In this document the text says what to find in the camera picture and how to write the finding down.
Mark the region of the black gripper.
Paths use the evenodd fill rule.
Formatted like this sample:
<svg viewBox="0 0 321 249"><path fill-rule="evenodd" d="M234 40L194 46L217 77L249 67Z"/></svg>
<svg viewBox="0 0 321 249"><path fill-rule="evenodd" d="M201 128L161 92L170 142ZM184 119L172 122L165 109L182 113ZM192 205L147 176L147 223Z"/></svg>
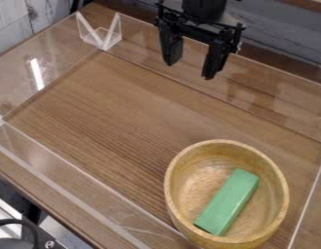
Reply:
<svg viewBox="0 0 321 249"><path fill-rule="evenodd" d="M157 26L162 58L174 65L184 54L184 38L209 44L202 76L210 80L224 69L229 53L242 46L245 23L226 11L229 0L159 0Z"/></svg>

